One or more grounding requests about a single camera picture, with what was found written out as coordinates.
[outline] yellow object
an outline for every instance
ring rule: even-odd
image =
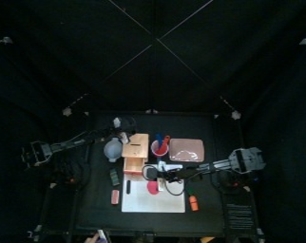
[[[213,237],[202,237],[200,239],[201,243],[208,243],[212,239],[214,239]]]

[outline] black curtain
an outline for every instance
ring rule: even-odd
[[[2,0],[6,35],[0,236],[38,223],[43,175],[23,176],[19,149],[57,140],[63,108],[229,113],[225,99],[246,145],[264,151],[264,232],[270,242],[306,242],[306,0]]]

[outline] black table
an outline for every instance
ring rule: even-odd
[[[103,128],[117,116],[130,116],[135,119],[138,133],[149,134],[149,144],[154,134],[169,135],[174,139],[202,140],[205,157],[202,163],[226,159],[233,149],[242,147],[238,121],[225,115],[208,114],[139,114],[139,113],[90,113],[89,128]],[[122,159],[109,163],[103,156],[103,145],[95,143],[89,148],[90,178],[79,196],[74,231],[94,231],[105,229],[109,235],[133,235],[143,232],[157,236],[222,236],[222,210],[220,194],[214,189],[210,177],[189,183],[197,198],[198,211],[190,210],[185,195],[184,213],[122,213]],[[178,163],[162,158],[166,163]],[[149,155],[147,163],[155,164],[155,158]],[[184,162],[184,167],[200,163]],[[119,185],[111,185],[109,171],[114,168]],[[119,191],[119,202],[110,203],[111,189]]]

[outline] blue object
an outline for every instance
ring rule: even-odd
[[[157,140],[157,143],[158,143],[158,148],[161,148],[161,145],[162,145],[162,136],[159,133],[155,134],[155,140]]]

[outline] orange object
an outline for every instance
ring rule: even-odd
[[[157,155],[162,155],[166,151],[166,143],[169,141],[169,135],[165,136],[159,149],[155,151]]]
[[[189,196],[190,209],[197,211],[197,199],[196,196]]]

